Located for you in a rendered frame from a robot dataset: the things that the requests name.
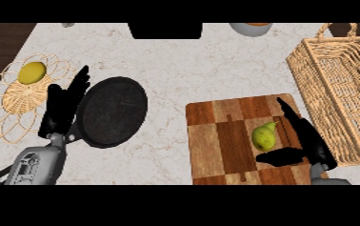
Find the tan wicker basket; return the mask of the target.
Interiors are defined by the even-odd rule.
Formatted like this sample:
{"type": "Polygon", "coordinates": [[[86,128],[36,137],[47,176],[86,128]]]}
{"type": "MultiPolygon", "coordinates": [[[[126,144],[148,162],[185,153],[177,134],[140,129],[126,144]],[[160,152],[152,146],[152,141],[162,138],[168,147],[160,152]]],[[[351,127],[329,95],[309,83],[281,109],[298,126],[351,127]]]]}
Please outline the tan wicker basket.
{"type": "Polygon", "coordinates": [[[314,127],[341,167],[360,165],[360,36],[325,37],[325,23],[286,58],[314,127]]]}

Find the green pear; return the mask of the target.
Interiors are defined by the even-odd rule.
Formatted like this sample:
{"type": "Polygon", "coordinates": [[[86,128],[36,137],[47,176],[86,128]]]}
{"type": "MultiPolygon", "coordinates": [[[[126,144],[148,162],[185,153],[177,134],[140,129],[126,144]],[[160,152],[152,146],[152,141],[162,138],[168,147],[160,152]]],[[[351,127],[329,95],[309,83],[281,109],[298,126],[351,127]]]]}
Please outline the green pear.
{"type": "Polygon", "coordinates": [[[252,132],[252,142],[255,148],[269,152],[276,146],[276,122],[267,122],[264,125],[258,126],[252,132]]]}

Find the black appliance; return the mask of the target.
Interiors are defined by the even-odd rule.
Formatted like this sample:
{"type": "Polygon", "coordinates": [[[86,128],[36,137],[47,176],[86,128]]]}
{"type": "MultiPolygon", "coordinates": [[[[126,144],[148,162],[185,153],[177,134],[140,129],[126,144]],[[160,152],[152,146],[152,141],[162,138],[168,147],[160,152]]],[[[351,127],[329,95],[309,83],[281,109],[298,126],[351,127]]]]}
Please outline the black appliance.
{"type": "Polygon", "coordinates": [[[202,34],[201,23],[130,23],[134,39],[198,39],[202,34]]]}

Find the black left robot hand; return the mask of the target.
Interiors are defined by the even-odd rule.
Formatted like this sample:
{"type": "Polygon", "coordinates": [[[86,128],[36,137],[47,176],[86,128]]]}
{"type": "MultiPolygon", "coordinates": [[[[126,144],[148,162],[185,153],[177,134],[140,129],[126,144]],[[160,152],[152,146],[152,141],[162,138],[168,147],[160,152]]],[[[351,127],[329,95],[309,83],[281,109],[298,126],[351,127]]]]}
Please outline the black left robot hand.
{"type": "Polygon", "coordinates": [[[75,118],[77,106],[90,87],[89,79],[89,66],[84,66],[68,89],[62,89],[58,84],[47,86],[46,111],[39,137],[47,138],[53,133],[68,133],[75,118]]]}

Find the grey bowl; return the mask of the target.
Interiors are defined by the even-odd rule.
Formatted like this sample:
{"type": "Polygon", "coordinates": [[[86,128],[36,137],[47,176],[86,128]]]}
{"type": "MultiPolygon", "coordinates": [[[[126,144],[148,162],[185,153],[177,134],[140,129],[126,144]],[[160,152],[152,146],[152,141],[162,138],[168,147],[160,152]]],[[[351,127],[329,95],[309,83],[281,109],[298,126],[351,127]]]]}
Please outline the grey bowl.
{"type": "Polygon", "coordinates": [[[258,37],[269,32],[272,23],[230,23],[230,26],[239,34],[258,37]]]}

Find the yellow lemon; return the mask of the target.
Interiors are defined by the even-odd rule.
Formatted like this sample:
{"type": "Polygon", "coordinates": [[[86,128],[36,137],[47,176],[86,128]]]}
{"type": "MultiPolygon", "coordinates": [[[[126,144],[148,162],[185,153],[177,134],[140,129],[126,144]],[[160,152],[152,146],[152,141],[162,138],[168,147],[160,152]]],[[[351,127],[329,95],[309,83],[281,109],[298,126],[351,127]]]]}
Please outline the yellow lemon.
{"type": "Polygon", "coordinates": [[[18,73],[18,82],[24,85],[34,84],[46,76],[46,65],[43,62],[30,62],[18,73]]]}

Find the woven flower-shaped placemat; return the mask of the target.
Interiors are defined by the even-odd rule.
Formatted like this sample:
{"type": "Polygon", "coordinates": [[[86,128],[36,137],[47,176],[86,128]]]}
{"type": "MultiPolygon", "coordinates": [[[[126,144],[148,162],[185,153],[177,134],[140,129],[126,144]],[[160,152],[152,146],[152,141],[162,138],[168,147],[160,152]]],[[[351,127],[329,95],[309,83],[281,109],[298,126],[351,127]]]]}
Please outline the woven flower-shaped placemat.
{"type": "Polygon", "coordinates": [[[68,88],[77,69],[55,54],[34,53],[13,61],[0,71],[0,142],[16,144],[28,134],[36,134],[46,112],[47,86],[68,88]],[[31,85],[18,82],[18,73],[30,62],[43,62],[46,74],[31,85]]]}

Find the checkered wooden cutting board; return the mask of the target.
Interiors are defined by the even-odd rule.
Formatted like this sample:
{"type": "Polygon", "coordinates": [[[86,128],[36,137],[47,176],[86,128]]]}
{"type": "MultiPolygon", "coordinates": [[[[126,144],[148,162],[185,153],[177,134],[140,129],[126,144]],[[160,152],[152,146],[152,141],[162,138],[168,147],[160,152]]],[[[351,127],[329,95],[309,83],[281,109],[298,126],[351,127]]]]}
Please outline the checkered wooden cutting board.
{"type": "Polygon", "coordinates": [[[279,102],[288,93],[191,103],[186,106],[192,178],[195,185],[309,185],[307,161],[275,167],[255,161],[254,128],[276,123],[276,147],[301,146],[279,102]]]}

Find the round black pan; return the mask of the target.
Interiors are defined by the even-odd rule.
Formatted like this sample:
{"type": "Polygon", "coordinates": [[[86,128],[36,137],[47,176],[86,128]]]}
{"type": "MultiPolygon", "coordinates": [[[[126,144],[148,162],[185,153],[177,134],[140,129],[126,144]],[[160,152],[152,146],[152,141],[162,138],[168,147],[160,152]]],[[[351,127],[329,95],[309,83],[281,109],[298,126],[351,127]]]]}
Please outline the round black pan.
{"type": "Polygon", "coordinates": [[[123,144],[136,134],[148,113],[148,96],[129,77],[111,77],[87,91],[68,132],[101,149],[123,144]]]}

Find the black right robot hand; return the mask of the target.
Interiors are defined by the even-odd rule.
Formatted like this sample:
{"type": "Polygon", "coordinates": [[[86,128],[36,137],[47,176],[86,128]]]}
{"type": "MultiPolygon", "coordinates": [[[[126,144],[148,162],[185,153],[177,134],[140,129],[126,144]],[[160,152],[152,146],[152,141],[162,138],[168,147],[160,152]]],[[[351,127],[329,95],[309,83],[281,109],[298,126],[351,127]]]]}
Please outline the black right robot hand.
{"type": "Polygon", "coordinates": [[[334,170],[338,167],[338,161],[331,153],[316,127],[306,118],[298,116],[294,109],[281,98],[278,98],[278,102],[281,103],[285,112],[285,118],[297,133],[301,148],[281,148],[272,152],[260,154],[255,157],[255,161],[267,163],[275,167],[282,167],[301,163],[303,158],[307,158],[313,165],[319,163],[323,166],[325,171],[334,170]]]}

